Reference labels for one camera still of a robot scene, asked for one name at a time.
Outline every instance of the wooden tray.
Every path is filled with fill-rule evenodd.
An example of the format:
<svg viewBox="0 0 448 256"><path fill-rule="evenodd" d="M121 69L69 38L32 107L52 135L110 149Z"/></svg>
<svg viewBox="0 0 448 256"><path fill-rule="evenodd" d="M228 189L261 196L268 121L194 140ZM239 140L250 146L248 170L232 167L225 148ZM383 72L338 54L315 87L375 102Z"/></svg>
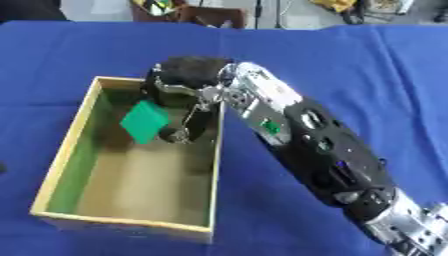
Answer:
<svg viewBox="0 0 448 256"><path fill-rule="evenodd" d="M161 232L210 242L223 106L189 145L135 144L119 122L143 80L96 77L31 208L61 228ZM173 122L185 110L167 109Z"/></svg>

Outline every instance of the blue tablecloth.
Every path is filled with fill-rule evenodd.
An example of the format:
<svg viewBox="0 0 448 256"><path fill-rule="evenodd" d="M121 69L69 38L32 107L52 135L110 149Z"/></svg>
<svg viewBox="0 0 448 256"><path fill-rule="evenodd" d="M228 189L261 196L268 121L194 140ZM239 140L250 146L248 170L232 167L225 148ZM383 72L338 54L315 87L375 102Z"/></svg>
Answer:
<svg viewBox="0 0 448 256"><path fill-rule="evenodd" d="M384 255L228 113L215 243L58 231L28 209L92 78L142 77L173 55L259 63L323 103L387 158L419 203L448 201L448 28L236 31L193 25L0 26L0 255Z"/></svg>

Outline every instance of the open box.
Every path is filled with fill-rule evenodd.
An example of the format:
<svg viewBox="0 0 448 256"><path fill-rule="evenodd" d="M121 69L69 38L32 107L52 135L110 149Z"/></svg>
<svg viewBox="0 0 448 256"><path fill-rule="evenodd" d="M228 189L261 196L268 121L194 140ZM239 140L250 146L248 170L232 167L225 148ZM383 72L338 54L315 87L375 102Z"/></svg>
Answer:
<svg viewBox="0 0 448 256"><path fill-rule="evenodd" d="M197 142L133 142L119 122L142 79L96 77L31 208L61 228L213 236L223 106ZM173 122L183 111L167 109Z"/></svg>

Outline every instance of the green block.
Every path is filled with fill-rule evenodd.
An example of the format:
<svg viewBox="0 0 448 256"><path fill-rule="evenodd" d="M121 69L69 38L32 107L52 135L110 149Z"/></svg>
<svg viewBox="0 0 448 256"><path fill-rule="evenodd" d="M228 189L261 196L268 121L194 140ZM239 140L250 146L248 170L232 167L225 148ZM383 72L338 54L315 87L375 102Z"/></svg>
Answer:
<svg viewBox="0 0 448 256"><path fill-rule="evenodd" d="M146 144L170 123L168 113L154 103L140 101L121 120L121 126L139 144Z"/></svg>

